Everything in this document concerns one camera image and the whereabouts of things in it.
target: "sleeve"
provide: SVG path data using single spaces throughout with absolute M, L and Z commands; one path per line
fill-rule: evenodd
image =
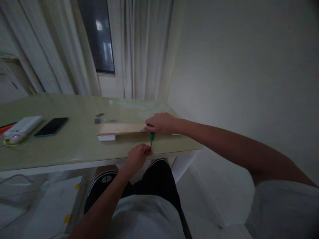
M 253 238 L 319 238 L 319 189 L 264 181 L 256 187 L 245 226 Z

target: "shorts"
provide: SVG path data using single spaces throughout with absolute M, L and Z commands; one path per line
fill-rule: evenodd
M 98 175 L 87 196 L 84 214 L 93 206 L 104 190 L 111 184 L 117 172 L 107 171 Z M 156 195 L 169 201 L 178 211 L 186 238 L 192 238 L 182 211 L 175 179 L 166 159 L 155 160 L 146 170 L 142 179 L 135 184 L 128 182 L 121 198 L 136 195 Z

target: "smartphone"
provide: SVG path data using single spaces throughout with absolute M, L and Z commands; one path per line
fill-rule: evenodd
M 69 118 L 54 118 L 45 126 L 43 126 L 43 128 L 40 129 L 34 136 L 43 137 L 55 135 L 68 120 Z

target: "white stripe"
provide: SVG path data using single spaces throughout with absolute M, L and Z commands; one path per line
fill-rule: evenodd
M 158 162 L 158 161 L 163 161 L 165 160 L 165 162 L 168 164 L 168 166 L 170 167 L 169 163 L 167 162 L 167 160 L 165 158 L 162 158 L 162 159 L 156 159 L 154 162 L 152 162 L 152 164 L 147 168 L 149 169 L 154 163 Z
M 116 171 L 106 171 L 106 172 L 102 172 L 102 173 L 100 173 L 98 176 L 96 176 L 95 179 L 93 180 L 93 183 L 92 183 L 92 185 L 91 185 L 90 191 L 89 191 L 89 193 L 88 193 L 87 196 L 90 195 L 91 190 L 92 190 L 92 187 L 94 186 L 95 182 L 96 182 L 99 178 L 101 178 L 102 176 L 105 176 L 106 174 L 117 174 L 117 172 L 116 172 Z

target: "hand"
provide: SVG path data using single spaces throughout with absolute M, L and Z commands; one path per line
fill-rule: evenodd
M 147 126 L 144 127 L 144 130 L 161 134 L 177 133 L 179 120 L 180 119 L 173 117 L 169 113 L 156 113 L 153 117 L 145 121 Z
M 130 172 L 131 176 L 142 168 L 147 156 L 153 154 L 150 149 L 148 145 L 140 144 L 129 151 L 124 167 Z

